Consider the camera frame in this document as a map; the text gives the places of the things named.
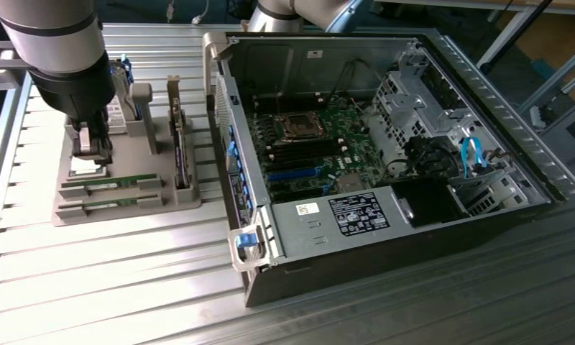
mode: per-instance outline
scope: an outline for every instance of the gray plastic stand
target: gray plastic stand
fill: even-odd
[[[174,188],[174,148],[168,117],[153,119],[147,108],[152,100],[150,85],[131,84],[130,95],[141,110],[139,121],[126,121],[126,134],[111,134],[113,164],[106,166],[109,178],[157,174],[158,178],[137,181],[137,186],[115,190],[87,190],[85,187],[61,188],[69,182],[67,172],[71,156],[71,135],[75,132],[66,124],[63,146],[57,176],[57,193],[53,202],[51,223],[54,226],[121,219],[153,213],[178,211],[200,206],[196,161],[193,155],[192,120],[185,120],[185,155],[192,181],[186,189]],[[85,211],[79,204],[109,201],[137,196],[135,206],[98,208]]]

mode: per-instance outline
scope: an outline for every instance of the slotted aluminum surface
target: slotted aluminum surface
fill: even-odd
[[[202,179],[204,204],[196,210],[51,227],[62,114],[31,88],[25,111],[11,117],[0,174],[0,344],[575,340],[575,203],[468,252],[258,308],[242,307],[242,283],[229,266],[225,242],[200,50],[204,32],[237,29],[103,27],[110,56],[126,53],[134,79],[153,86],[154,116],[168,111],[165,76],[184,77],[181,102],[197,129]],[[543,165],[575,194],[567,175],[549,161]]]

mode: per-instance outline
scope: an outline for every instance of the warning label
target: warning label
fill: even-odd
[[[372,192],[330,199],[328,202],[344,236],[389,227]]]

